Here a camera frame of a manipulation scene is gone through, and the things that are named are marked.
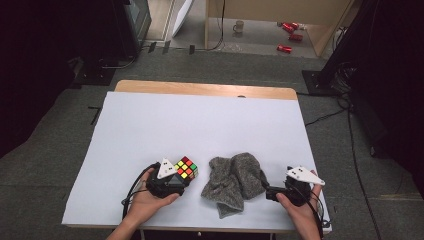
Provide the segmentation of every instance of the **colorful puzzle cube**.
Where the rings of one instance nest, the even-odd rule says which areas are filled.
[[[174,165],[174,167],[177,171],[177,174],[175,175],[186,186],[188,186],[190,182],[197,177],[197,166],[187,157],[183,157],[177,164]]]

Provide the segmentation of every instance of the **gray cloth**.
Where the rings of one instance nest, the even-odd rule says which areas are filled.
[[[244,200],[265,192],[264,173],[256,158],[241,153],[231,159],[216,157],[209,162],[211,174],[201,196],[217,203],[219,218],[243,212]]]

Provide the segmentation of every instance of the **carpeted floor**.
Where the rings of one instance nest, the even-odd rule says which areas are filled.
[[[94,130],[96,107],[119,80],[157,80],[289,87],[306,92],[301,70],[320,70],[321,59],[195,52],[157,48],[143,51],[129,67],[116,71],[107,87],[67,89],[30,139],[0,159],[0,239],[104,239],[109,229],[61,225],[69,192],[84,161]],[[299,95],[305,123],[337,112],[332,97]],[[356,116],[352,121],[358,169],[382,239],[422,239],[424,201],[410,174],[391,159],[375,159]],[[352,158],[348,114],[307,127],[330,211],[333,232],[325,239],[377,239]],[[297,239],[295,234],[277,239]]]

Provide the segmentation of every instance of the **table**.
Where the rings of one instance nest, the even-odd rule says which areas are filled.
[[[142,229],[294,230],[282,207],[266,200],[265,194],[246,201],[243,213],[224,219],[219,219],[215,203],[200,197],[209,180],[208,162],[215,156],[248,150],[274,186],[283,186],[287,165],[316,169],[293,89],[122,80],[115,90],[105,99],[62,224],[116,227],[120,201],[138,174],[162,157],[176,163],[187,155],[197,164],[199,176]],[[328,219],[323,194],[321,200]]]
[[[228,0],[224,18],[295,22],[307,24],[307,32],[317,56],[321,56],[330,39],[355,0]],[[224,0],[206,1],[205,48],[208,47],[209,18],[221,18]]]

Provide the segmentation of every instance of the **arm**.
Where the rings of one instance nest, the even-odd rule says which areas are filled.
[[[136,193],[133,197],[131,207],[127,216],[122,220],[119,226],[109,235],[108,240],[130,239],[134,231],[144,222],[149,220],[160,208],[173,203],[179,195],[171,194],[166,198],[157,198],[146,189],[146,180],[153,168],[149,169],[140,179],[143,183],[142,192]]]
[[[319,196],[321,192],[321,185],[314,185],[312,192]],[[317,210],[317,199],[316,196],[311,193],[310,203]],[[277,193],[277,199],[281,205],[287,210],[290,218],[296,227],[297,232],[304,240],[315,240],[321,239],[318,231],[317,224],[312,209],[304,204],[303,206],[297,207],[293,205],[290,200],[282,193]]]

